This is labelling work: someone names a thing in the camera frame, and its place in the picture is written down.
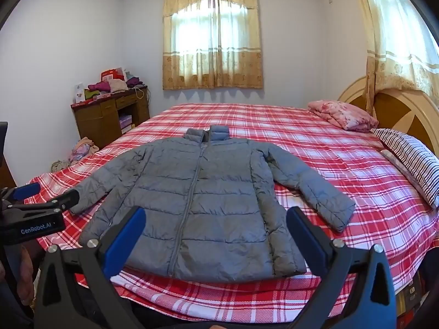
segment clothes pile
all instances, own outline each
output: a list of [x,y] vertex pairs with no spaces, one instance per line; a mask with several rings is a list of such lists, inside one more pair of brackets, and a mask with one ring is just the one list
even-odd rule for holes
[[70,166],[76,165],[79,161],[81,161],[84,157],[91,156],[99,151],[99,147],[97,147],[92,140],[84,137],[81,139],[75,147],[72,149],[72,153],[69,156],[69,160],[67,161],[56,161],[52,163],[51,172],[58,172],[66,169]]
[[101,81],[96,84],[90,84],[88,86],[88,91],[86,90],[86,99],[89,98],[104,98],[108,93],[120,92],[128,89],[135,89],[144,87],[143,82],[136,76],[133,76],[129,71],[126,71],[125,76],[120,78],[106,78],[106,80]]
[[231,138],[227,126],[187,130],[107,162],[74,189],[78,215],[105,201],[79,243],[99,239],[133,207],[146,227],[127,266],[168,278],[237,283],[294,276],[306,264],[291,237],[274,182],[300,190],[336,231],[355,202],[300,158],[271,144]]

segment jacket collar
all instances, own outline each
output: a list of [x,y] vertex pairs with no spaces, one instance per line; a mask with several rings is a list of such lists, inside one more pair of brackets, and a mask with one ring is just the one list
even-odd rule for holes
[[211,125],[210,130],[195,130],[189,128],[184,138],[197,143],[209,141],[224,141],[230,138],[229,127],[225,125]]

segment wooden desk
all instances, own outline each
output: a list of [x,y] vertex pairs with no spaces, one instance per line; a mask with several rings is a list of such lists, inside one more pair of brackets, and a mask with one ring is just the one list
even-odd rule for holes
[[112,94],[86,105],[71,105],[81,138],[88,137],[100,149],[122,136],[119,115],[131,115],[133,124],[139,126],[149,119],[147,88]]

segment pink pillow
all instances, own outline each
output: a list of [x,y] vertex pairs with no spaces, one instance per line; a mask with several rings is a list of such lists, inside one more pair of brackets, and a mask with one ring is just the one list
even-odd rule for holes
[[345,130],[369,132],[378,126],[378,120],[366,111],[340,101],[313,101],[308,104],[308,109],[332,125]]

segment jacket zipper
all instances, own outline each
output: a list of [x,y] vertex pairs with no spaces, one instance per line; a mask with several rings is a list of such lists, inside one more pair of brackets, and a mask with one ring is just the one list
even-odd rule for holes
[[186,224],[187,216],[189,215],[189,208],[192,204],[192,197],[194,195],[195,184],[197,183],[198,174],[200,172],[201,157],[203,157],[203,153],[204,153],[204,150],[206,149],[206,147],[207,146],[205,146],[205,145],[201,145],[201,153],[200,153],[200,156],[198,157],[198,160],[197,160],[197,168],[195,169],[195,175],[194,175],[194,178],[192,179],[192,183],[191,183],[190,188],[189,188],[189,194],[187,196],[187,203],[186,203],[186,207],[184,209],[183,219],[182,219],[180,226],[178,228],[178,231],[177,231],[177,236],[176,236],[176,240],[175,240],[175,247],[174,247],[174,250],[173,250],[172,255],[171,255],[171,260],[169,262],[168,277],[172,277],[174,274],[174,267],[175,267],[175,262],[177,261],[178,250],[180,249],[181,238],[183,236],[183,229],[184,229],[184,226]]

